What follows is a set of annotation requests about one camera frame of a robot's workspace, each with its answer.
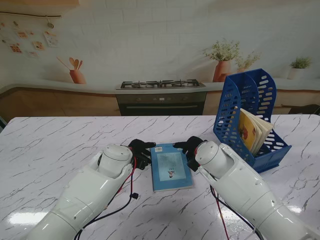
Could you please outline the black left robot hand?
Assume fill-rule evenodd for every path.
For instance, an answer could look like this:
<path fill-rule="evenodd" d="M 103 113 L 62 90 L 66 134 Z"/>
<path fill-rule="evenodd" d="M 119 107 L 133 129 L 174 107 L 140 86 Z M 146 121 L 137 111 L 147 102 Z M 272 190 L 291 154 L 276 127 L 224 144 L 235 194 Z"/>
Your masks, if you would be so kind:
<path fill-rule="evenodd" d="M 144 142 L 140 139 L 134 139 L 130 142 L 128 147 L 131 149 L 134 157 L 139 164 L 151 164 L 151 152 L 150 148 L 154 148 L 156 146 L 155 142 Z"/>

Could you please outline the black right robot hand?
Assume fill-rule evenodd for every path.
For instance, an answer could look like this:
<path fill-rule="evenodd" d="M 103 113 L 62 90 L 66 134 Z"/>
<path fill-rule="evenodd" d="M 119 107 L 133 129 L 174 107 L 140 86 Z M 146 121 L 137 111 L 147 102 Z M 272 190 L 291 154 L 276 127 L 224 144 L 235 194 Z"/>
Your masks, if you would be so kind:
<path fill-rule="evenodd" d="M 176 142 L 173 144 L 173 147 L 176 149 L 182 149 L 183 154 L 186 155 L 188 161 L 193 161 L 196 155 L 197 147 L 206 142 L 197 136 L 191 136 L 187 141 Z"/>

